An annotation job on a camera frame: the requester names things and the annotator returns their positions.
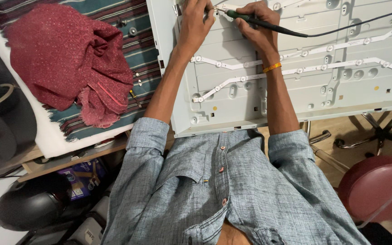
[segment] shirt pocket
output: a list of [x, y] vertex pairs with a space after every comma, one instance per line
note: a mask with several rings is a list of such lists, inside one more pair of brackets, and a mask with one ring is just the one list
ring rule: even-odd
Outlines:
[[195, 184], [199, 184], [204, 169], [205, 154], [190, 151], [169, 156], [163, 163], [154, 191], [157, 191], [167, 180], [179, 176], [187, 177]]

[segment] blue shirt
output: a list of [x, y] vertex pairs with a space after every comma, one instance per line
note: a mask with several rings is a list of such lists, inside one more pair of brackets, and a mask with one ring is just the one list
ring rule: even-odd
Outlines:
[[301, 130], [175, 139], [140, 118], [110, 195], [102, 244], [216, 244], [224, 220], [253, 244], [369, 244], [314, 163]]

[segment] hand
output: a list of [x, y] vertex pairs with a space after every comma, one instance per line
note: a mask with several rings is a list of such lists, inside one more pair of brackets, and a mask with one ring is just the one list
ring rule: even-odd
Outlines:
[[[204, 9], [208, 11], [208, 18], [203, 21]], [[180, 55], [192, 57], [202, 45], [205, 37], [214, 24], [214, 8], [211, 0], [187, 0], [181, 23], [181, 31], [177, 48]]]
[[[280, 16], [275, 11], [269, 9], [263, 1], [249, 3], [243, 8], [237, 8], [239, 14], [255, 14], [258, 19], [267, 21], [274, 25], [279, 25]], [[261, 56], [265, 67], [276, 64], [280, 61], [277, 49], [276, 31], [257, 27], [253, 29], [241, 18], [235, 19], [240, 32], [247, 37]]]

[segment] person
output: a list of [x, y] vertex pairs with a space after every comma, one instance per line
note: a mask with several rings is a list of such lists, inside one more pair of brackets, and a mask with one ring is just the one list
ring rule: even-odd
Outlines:
[[[163, 158], [184, 70], [215, 21], [210, 0], [183, 7], [179, 40], [128, 140], [102, 244], [368, 244], [314, 163], [280, 67], [267, 72], [270, 161], [256, 129], [178, 138]], [[279, 25], [263, 1], [237, 12]], [[280, 62], [278, 33], [235, 21], [264, 67]]]

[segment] wooden floor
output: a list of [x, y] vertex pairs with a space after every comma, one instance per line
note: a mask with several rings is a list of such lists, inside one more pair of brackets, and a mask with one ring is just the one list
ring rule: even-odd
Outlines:
[[[374, 113], [373, 117], [380, 123], [381, 127], [384, 127], [392, 118], [392, 112]], [[265, 152], [267, 153], [268, 128], [259, 128], [258, 130], [265, 136]], [[315, 146], [331, 154], [335, 159], [349, 167], [365, 159], [365, 153], [376, 153], [377, 141], [364, 144], [355, 149], [339, 149], [333, 145], [334, 140], [337, 138], [343, 139], [346, 144], [350, 144], [373, 135], [374, 131], [371, 125], [361, 115], [311, 122], [311, 137], [321, 134], [324, 130], [329, 130], [332, 136], [322, 142], [316, 143]], [[167, 149], [171, 147], [173, 140], [173, 132], [170, 131], [166, 144]], [[392, 155], [391, 141], [385, 141], [385, 146], [381, 154]], [[316, 164], [323, 171], [332, 186], [337, 187], [343, 175], [320, 159], [316, 159]], [[392, 233], [392, 221], [385, 221], [382, 225]]]

